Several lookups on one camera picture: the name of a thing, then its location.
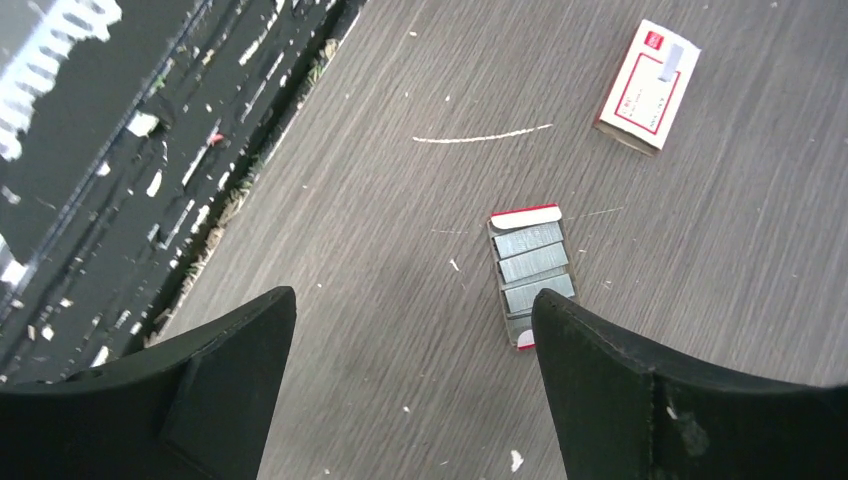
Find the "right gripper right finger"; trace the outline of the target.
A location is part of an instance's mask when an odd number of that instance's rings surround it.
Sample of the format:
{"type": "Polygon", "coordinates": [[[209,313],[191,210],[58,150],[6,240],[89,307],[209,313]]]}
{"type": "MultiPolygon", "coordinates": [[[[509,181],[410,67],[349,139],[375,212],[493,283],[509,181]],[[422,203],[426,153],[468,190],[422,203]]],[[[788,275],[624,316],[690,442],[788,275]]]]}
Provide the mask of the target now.
{"type": "Polygon", "coordinates": [[[843,479],[847,389],[743,373],[550,290],[536,355],[571,479],[843,479]]]}

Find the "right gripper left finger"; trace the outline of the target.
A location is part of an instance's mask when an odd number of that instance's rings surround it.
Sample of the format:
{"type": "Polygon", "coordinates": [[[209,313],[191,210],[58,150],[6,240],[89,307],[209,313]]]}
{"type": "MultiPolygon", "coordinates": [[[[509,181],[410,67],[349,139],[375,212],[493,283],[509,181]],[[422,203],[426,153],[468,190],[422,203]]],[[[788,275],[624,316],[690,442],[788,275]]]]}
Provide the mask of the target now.
{"type": "Polygon", "coordinates": [[[5,479],[253,479],[297,318],[278,286],[151,348],[1,392],[5,479]]]}

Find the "staple box tray with staples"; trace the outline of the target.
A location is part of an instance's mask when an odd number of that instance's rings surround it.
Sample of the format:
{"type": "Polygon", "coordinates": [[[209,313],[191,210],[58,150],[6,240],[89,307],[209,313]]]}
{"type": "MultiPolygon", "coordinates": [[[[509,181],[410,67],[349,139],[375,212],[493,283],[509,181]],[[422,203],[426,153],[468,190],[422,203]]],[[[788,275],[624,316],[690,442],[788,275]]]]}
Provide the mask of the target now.
{"type": "Polygon", "coordinates": [[[532,349],[532,308],[538,293],[550,289],[579,301],[562,211],[549,203],[495,212],[487,232],[509,342],[518,351],[532,349]]]}

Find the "red white staple box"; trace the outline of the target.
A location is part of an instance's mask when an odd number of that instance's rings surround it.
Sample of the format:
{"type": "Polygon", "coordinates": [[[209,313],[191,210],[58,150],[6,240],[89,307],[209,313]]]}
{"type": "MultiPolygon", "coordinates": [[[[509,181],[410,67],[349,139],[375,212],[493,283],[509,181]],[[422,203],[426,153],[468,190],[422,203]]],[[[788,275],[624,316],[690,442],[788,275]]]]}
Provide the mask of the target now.
{"type": "Polygon", "coordinates": [[[701,49],[643,19],[622,58],[593,127],[648,156],[664,147],[701,49]]]}

